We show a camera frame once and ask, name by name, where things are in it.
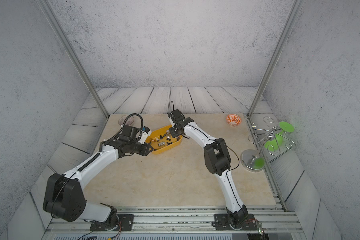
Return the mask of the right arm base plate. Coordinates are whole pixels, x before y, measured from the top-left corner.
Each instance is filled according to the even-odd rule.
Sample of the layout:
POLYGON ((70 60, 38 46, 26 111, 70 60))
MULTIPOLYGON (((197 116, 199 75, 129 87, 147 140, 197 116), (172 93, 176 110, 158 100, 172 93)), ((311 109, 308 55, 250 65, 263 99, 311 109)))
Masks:
POLYGON ((217 231, 256 231, 258 229, 258 224, 253 214, 248 214, 244 217, 215 214, 211 225, 217 231))

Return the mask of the aluminium frame post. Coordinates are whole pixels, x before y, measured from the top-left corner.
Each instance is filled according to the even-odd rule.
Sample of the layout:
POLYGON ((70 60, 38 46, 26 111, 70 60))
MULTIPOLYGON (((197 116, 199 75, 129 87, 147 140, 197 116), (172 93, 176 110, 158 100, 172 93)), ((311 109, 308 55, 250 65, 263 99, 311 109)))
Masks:
POLYGON ((94 88, 87 72, 85 71, 78 55, 76 54, 72 44, 70 43, 66 33, 64 32, 61 24, 59 23, 58 18, 56 17, 50 3, 47 0, 38 0, 37 1, 41 10, 43 11, 46 19, 48 20, 50 26, 52 27, 54 33, 58 37, 59 41, 63 45, 69 59, 71 60, 72 64, 74 65, 75 69, 79 73, 82 81, 84 82, 85 86, 87 87, 89 93, 93 97, 95 103, 100 108, 102 114, 105 116, 106 119, 110 117, 110 113, 107 111, 103 101, 99 97, 99 94, 94 88))
POLYGON ((277 41, 277 45, 276 45, 274 52, 270 58, 270 61, 268 63, 266 71, 262 77, 262 80, 260 81, 258 90, 255 94, 254 100, 253 100, 251 107, 249 109, 249 112, 247 114, 248 118, 250 118, 255 113, 255 110, 260 102, 261 96, 263 95, 263 93, 271 79, 272 73, 273 73, 273 71, 277 65, 277 62, 280 58, 280 55, 283 51, 284 45, 286 44, 288 37, 292 31, 292 28, 296 22, 296 19, 298 18, 298 15, 302 8, 303 3, 304 3, 303 0, 295 0, 293 2, 291 11, 287 17, 286 23, 283 27, 283 30, 280 34, 278 41, 277 41))

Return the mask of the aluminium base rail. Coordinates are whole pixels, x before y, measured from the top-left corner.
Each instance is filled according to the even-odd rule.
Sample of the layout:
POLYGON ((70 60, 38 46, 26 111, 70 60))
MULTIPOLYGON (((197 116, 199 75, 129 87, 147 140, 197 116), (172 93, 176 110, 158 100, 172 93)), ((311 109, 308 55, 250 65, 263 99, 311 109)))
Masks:
MULTIPOLYGON (((303 227, 294 212, 286 212, 281 205, 249 206, 249 213, 254 218, 247 218, 256 227, 251 230, 242 228, 240 234, 264 234, 271 236, 282 234, 293 240, 304 240, 303 227)), ((118 209, 124 231, 122 234, 217 234, 235 233, 226 217, 226 210, 221 207, 162 207, 162 208, 122 208, 118 209)), ((53 219, 49 223, 44 239, 53 239, 58 235, 89 237, 101 234, 91 230, 91 223, 76 220, 72 223, 53 219)))

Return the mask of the right aluminium frame post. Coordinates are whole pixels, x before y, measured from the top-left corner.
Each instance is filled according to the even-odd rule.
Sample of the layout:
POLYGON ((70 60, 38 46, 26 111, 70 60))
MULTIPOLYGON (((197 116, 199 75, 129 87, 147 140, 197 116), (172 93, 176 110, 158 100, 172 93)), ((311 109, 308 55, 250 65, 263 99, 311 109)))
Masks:
POLYGON ((260 81, 258 90, 255 94, 254 100, 253 100, 251 107, 249 109, 249 112, 247 114, 248 118, 250 118, 255 113, 255 110, 260 102, 261 96, 263 95, 263 93, 271 79, 272 73, 273 73, 273 71, 277 65, 277 62, 280 58, 280 55, 283 51, 284 45, 286 44, 288 37, 292 31, 292 28, 296 22, 296 19, 298 18, 298 15, 302 8, 303 3, 304 3, 303 0, 295 0, 293 2, 291 11, 287 17, 286 23, 283 27, 283 30, 280 34, 278 41, 277 41, 277 45, 276 45, 274 52, 270 58, 270 61, 268 63, 266 71, 262 77, 262 80, 260 81))

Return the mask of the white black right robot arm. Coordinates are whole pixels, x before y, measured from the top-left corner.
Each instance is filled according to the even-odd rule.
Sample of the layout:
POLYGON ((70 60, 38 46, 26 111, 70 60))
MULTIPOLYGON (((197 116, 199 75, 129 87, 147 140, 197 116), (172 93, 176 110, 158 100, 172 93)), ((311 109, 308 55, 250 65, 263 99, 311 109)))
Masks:
POLYGON ((247 224, 249 212, 236 189, 231 170, 232 160, 225 140, 212 137, 178 109, 168 113, 168 118, 172 125, 169 129, 172 137, 187 136, 203 148, 205 165, 217 178, 223 192, 229 224, 235 230, 241 229, 247 224))

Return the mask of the purple patterned glass bowl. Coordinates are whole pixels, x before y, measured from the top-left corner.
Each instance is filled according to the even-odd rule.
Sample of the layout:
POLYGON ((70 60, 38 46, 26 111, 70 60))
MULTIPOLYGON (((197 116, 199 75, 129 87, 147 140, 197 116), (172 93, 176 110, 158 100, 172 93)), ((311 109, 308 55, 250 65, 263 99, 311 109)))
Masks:
POLYGON ((128 115, 123 115, 123 116, 118 120, 118 124, 119 124, 119 126, 121 126, 121 127, 124 126, 124 125, 126 125, 126 126, 131 126, 131 125, 133 125, 134 121, 135 121, 135 117, 134 117, 134 116, 129 117, 128 115))

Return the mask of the left aluminium frame post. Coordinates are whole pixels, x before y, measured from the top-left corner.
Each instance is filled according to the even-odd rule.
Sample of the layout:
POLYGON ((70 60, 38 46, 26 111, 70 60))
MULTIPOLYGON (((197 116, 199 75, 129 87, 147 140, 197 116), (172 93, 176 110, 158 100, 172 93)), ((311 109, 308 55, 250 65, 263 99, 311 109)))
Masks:
POLYGON ((110 117, 110 113, 107 111, 103 101, 99 97, 99 94, 94 88, 87 72, 85 71, 78 55, 76 54, 72 44, 70 43, 66 33, 64 32, 61 24, 59 23, 58 18, 56 17, 50 3, 47 0, 38 0, 37 1, 41 10, 43 11, 46 19, 48 20, 50 26, 52 27, 54 33, 58 37, 59 41, 63 45, 69 59, 71 60, 72 64, 74 65, 75 69, 79 73, 82 81, 84 82, 85 86, 87 87, 89 93, 93 97, 95 103, 100 108, 102 114, 105 116, 106 119, 110 117))

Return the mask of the green disc metal stand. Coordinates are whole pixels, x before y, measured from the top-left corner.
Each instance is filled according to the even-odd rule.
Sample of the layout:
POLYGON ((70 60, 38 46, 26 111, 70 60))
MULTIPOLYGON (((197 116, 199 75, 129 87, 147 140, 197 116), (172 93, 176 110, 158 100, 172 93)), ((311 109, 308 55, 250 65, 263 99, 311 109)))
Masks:
POLYGON ((256 124, 251 123, 251 134, 248 137, 249 142, 259 148, 244 150, 240 157, 243 167, 252 172, 260 172, 264 169, 266 154, 278 157, 296 147, 296 143, 289 137, 295 131, 292 124, 282 121, 275 126, 271 117, 265 117, 263 120, 268 128, 259 128, 256 124))

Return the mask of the orange patterned ceramic bowl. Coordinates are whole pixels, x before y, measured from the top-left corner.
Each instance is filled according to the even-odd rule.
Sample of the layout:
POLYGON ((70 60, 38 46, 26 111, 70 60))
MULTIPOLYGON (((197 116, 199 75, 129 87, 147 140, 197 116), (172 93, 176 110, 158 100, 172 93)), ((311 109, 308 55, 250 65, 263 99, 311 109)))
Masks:
POLYGON ((237 114, 229 114, 226 116, 226 122, 228 125, 236 127, 242 123, 242 118, 237 114))

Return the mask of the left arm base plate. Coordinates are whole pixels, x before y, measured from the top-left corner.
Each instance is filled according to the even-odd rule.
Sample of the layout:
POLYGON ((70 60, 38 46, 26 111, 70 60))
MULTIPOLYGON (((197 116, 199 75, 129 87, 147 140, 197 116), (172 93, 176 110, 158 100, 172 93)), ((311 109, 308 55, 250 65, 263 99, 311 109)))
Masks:
POLYGON ((92 232, 130 232, 133 228, 135 216, 112 215, 105 222, 92 221, 90 231, 92 232))

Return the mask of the yellow plastic storage box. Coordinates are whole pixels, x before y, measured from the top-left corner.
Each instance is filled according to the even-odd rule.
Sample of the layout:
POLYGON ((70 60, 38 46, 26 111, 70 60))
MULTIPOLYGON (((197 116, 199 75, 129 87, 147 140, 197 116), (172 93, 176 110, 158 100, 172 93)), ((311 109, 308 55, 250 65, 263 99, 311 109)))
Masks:
POLYGON ((154 155, 161 154, 161 153, 163 153, 165 151, 168 151, 168 150, 178 146, 181 143, 181 141, 183 139, 182 136, 179 136, 177 138, 172 138, 172 136, 171 136, 170 140, 168 140, 166 138, 166 131, 169 130, 170 127, 172 127, 172 126, 168 125, 168 126, 160 128, 160 129, 157 129, 157 130, 153 131, 151 133, 151 135, 146 139, 146 143, 150 144, 151 147, 154 149, 152 151, 152 154, 154 154, 154 155), (160 137, 160 135, 165 136, 165 137, 162 140, 160 140, 159 142, 152 142, 151 141, 151 138, 160 137), (162 147, 159 147, 158 144, 161 143, 161 142, 165 142, 165 145, 162 146, 162 147), (167 142, 173 142, 173 144, 167 146, 167 142))

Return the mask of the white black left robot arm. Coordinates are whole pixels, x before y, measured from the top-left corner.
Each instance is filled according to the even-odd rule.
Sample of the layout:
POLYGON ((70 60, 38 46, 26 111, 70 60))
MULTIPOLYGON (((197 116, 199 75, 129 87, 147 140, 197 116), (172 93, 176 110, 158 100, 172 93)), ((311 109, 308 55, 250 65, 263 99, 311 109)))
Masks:
POLYGON ((101 142, 99 150, 83 163, 63 174, 51 175, 47 181, 43 210, 67 222, 80 219, 115 224, 116 209, 87 201, 83 190, 116 160, 132 155, 149 155, 154 150, 146 143, 151 133, 148 127, 124 126, 115 136, 101 142))

